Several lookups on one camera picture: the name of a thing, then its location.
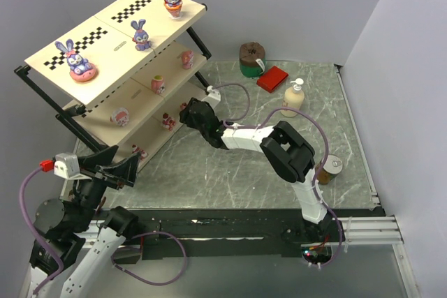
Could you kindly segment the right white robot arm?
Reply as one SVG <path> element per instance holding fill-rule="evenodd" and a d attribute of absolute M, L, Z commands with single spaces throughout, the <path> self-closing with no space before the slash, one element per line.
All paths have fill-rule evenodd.
<path fill-rule="evenodd" d="M 253 128 L 237 123 L 226 126 L 209 103 L 196 98 L 182 108 L 179 120 L 199 131 L 216 149 L 243 149 L 264 154 L 277 175 L 293 188 L 302 218 L 321 232 L 328 229 L 332 216 L 318 185 L 314 148 L 287 121 Z"/>

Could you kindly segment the red white fish toy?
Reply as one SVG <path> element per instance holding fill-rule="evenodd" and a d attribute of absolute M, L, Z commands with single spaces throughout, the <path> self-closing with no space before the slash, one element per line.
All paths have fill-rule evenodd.
<path fill-rule="evenodd" d="M 147 158 L 147 156 L 148 156 L 148 153 L 145 150 L 141 149 L 139 146 L 137 146 L 135 144 L 133 144 L 131 146 L 131 152 L 133 154 L 139 153 L 139 161 L 140 162 L 144 161 Z"/>

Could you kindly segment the strawberry cake toy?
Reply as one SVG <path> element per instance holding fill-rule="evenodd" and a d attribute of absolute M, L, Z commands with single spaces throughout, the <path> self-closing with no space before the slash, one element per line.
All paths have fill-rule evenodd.
<path fill-rule="evenodd" d="M 162 115 L 162 122 L 161 125 L 169 130 L 172 131 L 174 129 L 174 127 L 176 126 L 176 121 L 174 118 L 172 118 L 167 112 L 164 112 Z"/>

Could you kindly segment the pink piglet toy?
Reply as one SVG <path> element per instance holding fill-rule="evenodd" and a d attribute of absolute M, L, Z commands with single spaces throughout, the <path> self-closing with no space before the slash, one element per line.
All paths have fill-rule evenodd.
<path fill-rule="evenodd" d="M 190 69 L 193 66 L 194 52 L 192 50 L 184 51 L 181 54 L 182 68 Z"/>

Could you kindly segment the pink white small toy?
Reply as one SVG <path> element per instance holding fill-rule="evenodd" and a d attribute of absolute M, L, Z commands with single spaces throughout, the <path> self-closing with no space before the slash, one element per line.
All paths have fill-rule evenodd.
<path fill-rule="evenodd" d="M 120 107 L 116 109 L 110 115 L 110 122 L 125 127 L 129 123 L 129 111 L 125 107 Z"/>

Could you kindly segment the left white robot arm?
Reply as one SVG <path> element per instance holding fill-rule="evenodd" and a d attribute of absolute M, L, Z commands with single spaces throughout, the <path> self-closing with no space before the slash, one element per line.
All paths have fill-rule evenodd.
<path fill-rule="evenodd" d="M 138 217 L 123 207 L 111 209 L 100 225 L 93 246 L 81 262 L 78 255 L 86 240 L 91 220 L 102 206 L 107 188 L 133 186 L 140 153 L 135 151 L 118 163 L 113 161 L 118 147 L 107 147 L 89 156 L 57 154 L 41 162 L 20 186 L 19 201 L 24 207 L 24 192 L 31 178 L 39 172 L 72 181 L 70 200 L 53 198 L 41 203 L 31 220 L 22 215 L 34 236 L 29 260 L 31 279 L 28 297 L 85 297 L 94 280 L 112 254 L 137 230 Z"/>

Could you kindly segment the purple sitting bunny toy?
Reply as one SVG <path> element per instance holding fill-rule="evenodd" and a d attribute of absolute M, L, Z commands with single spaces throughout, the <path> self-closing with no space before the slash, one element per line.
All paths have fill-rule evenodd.
<path fill-rule="evenodd" d="M 135 42 L 135 48 L 137 49 L 137 51 L 148 50 L 151 47 L 149 34 L 143 29 L 145 23 L 146 19 L 131 21 L 131 26 L 135 29 L 132 41 Z"/>

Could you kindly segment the pink roll cake toy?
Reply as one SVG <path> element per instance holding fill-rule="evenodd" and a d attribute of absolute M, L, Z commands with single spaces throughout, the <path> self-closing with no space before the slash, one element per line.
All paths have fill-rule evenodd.
<path fill-rule="evenodd" d="M 163 76 L 155 75 L 151 81 L 151 90 L 158 95 L 161 95 L 166 89 Z"/>

